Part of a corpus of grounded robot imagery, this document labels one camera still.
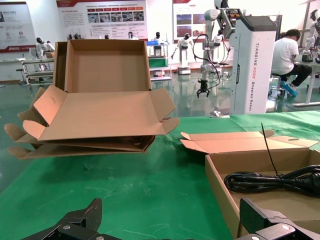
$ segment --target wall poster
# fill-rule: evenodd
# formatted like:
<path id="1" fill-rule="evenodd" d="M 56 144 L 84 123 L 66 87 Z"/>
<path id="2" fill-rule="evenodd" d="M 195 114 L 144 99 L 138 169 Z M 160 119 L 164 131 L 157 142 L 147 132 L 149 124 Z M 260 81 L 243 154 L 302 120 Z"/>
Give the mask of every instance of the wall poster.
<path id="1" fill-rule="evenodd" d="M 0 2 L 0 53 L 29 52 L 36 47 L 26 2 Z"/>
<path id="2" fill-rule="evenodd" d="M 57 0 L 65 38 L 147 39 L 146 0 Z"/>
<path id="3" fill-rule="evenodd" d="M 173 39 L 189 34 L 192 39 L 206 33 L 205 12 L 214 8 L 208 0 L 173 0 Z"/>

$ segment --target cardboard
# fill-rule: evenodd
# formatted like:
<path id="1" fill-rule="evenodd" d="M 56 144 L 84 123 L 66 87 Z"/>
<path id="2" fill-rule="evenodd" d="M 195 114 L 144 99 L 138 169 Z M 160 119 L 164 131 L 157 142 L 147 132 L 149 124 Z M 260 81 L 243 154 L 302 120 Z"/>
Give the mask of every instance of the cardboard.
<path id="1" fill-rule="evenodd" d="M 39 141 L 166 135 L 179 124 L 165 88 L 154 91 L 66 93 L 51 85 L 34 103 L 48 123 L 24 120 Z"/>
<path id="2" fill-rule="evenodd" d="M 53 85 L 61 90 L 65 90 L 66 63 L 67 63 L 66 41 L 57 41 L 54 51 Z"/>
<path id="3" fill-rule="evenodd" d="M 186 148 L 206 154 L 263 151 L 266 149 L 264 136 L 258 131 L 206 134 L 187 134 L 183 132 L 181 135 L 187 139 L 180 140 Z M 309 148 L 318 142 L 289 136 L 276 136 L 268 137 L 267 143 L 269 149 L 276 150 Z"/>
<path id="4" fill-rule="evenodd" d="M 145 41 L 115 39 L 68 41 L 63 90 L 68 93 L 151 90 Z"/>
<path id="5" fill-rule="evenodd" d="M 155 136 L 146 136 L 144 137 L 144 139 L 135 139 L 134 137 L 128 136 L 57 141 L 38 141 L 35 137 L 26 133 L 20 127 L 13 123 L 5 124 L 4 130 L 15 143 L 28 143 L 31 144 L 35 149 L 37 149 L 39 146 L 43 144 L 55 144 L 61 146 L 87 147 L 144 153 L 155 140 Z"/>
<path id="6" fill-rule="evenodd" d="M 101 155 L 101 154 L 123 154 L 132 153 L 121 150 L 109 150 L 102 148 L 78 147 L 78 146 L 61 146 L 55 144 L 44 144 L 36 150 L 30 150 L 21 146 L 10 146 L 8 152 L 18 159 L 39 159 L 48 157 L 68 157 L 83 155 Z"/>
<path id="7" fill-rule="evenodd" d="M 320 234 L 320 201 L 318 198 L 286 190 L 247 194 L 228 191 L 224 184 L 224 179 L 228 174 L 256 172 L 275 175 L 266 146 L 263 149 L 260 144 L 260 139 L 264 139 L 263 136 L 261 138 L 257 133 L 245 133 L 245 135 L 252 135 L 252 138 L 241 136 L 242 138 L 238 138 L 238 144 L 232 138 L 229 139 L 230 142 L 225 142 L 224 140 L 228 140 L 225 134 L 222 137 L 218 135 L 215 138 L 209 137 L 209 139 L 220 138 L 224 144 L 233 143 L 236 148 L 234 151 L 229 148 L 220 151 L 214 150 L 215 153 L 208 154 L 205 157 L 205 172 L 208 181 L 232 237 L 236 239 L 248 234 L 240 223 L 239 204 L 241 198 L 249 198 L 260 208 L 281 212 L 298 226 Z M 274 164 L 278 172 L 283 174 L 306 166 L 320 165 L 320 152 L 309 149 L 316 143 L 317 141 L 288 136 L 268 138 Z"/>

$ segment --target green table surface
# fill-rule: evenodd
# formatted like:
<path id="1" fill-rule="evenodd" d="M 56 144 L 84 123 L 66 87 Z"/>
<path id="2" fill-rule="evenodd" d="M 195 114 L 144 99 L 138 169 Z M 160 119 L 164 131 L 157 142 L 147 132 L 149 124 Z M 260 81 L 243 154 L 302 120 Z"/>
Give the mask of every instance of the green table surface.
<path id="1" fill-rule="evenodd" d="M 35 159 L 0 194 L 0 239 L 27 237 L 101 198 L 100 233 L 124 240 L 230 240 L 205 175 L 205 155 L 185 149 L 180 132 L 260 131 L 261 122 L 277 135 L 320 140 L 318 111 L 189 117 L 158 136 L 146 154 Z"/>

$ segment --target black pants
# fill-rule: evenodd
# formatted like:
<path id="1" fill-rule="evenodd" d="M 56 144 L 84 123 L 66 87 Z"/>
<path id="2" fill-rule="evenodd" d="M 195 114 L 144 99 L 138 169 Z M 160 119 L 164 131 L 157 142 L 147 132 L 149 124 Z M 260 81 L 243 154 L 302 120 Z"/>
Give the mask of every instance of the black pants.
<path id="1" fill-rule="evenodd" d="M 292 84 L 298 87 L 306 78 L 312 73 L 312 67 L 308 65 L 295 64 L 291 72 L 280 75 L 282 81 L 287 81 L 287 77 L 291 75 L 297 75 L 296 79 L 292 81 Z"/>

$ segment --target black power cable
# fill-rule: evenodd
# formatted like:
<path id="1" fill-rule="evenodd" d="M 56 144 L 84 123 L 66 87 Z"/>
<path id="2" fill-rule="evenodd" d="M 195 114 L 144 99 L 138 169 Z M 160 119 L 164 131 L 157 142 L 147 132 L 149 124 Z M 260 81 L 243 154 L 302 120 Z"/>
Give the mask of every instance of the black power cable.
<path id="1" fill-rule="evenodd" d="M 313 197 L 320 197 L 320 165 L 306 166 L 284 175 L 278 173 L 269 151 L 263 126 L 262 131 L 276 175 L 239 171 L 229 174 L 224 178 L 225 186 L 230 191 L 236 193 L 263 193 L 285 189 Z"/>

